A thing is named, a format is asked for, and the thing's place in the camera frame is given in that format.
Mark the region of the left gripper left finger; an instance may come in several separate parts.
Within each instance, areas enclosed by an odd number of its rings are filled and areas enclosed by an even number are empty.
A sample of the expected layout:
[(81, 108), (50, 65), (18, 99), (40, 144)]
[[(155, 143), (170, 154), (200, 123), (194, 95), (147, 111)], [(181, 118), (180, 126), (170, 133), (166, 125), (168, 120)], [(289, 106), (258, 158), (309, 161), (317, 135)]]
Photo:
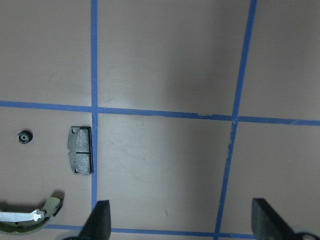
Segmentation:
[(85, 225), (77, 236), (78, 240), (109, 240), (111, 236), (111, 211), (108, 200), (96, 203)]

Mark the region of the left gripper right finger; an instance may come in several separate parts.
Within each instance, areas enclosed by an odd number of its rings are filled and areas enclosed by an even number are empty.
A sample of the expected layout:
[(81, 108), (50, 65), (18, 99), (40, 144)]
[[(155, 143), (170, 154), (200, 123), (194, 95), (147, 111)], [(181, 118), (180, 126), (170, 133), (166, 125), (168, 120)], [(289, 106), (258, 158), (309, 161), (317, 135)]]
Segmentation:
[(264, 198), (252, 199), (251, 230), (257, 240), (294, 240), (296, 235)]

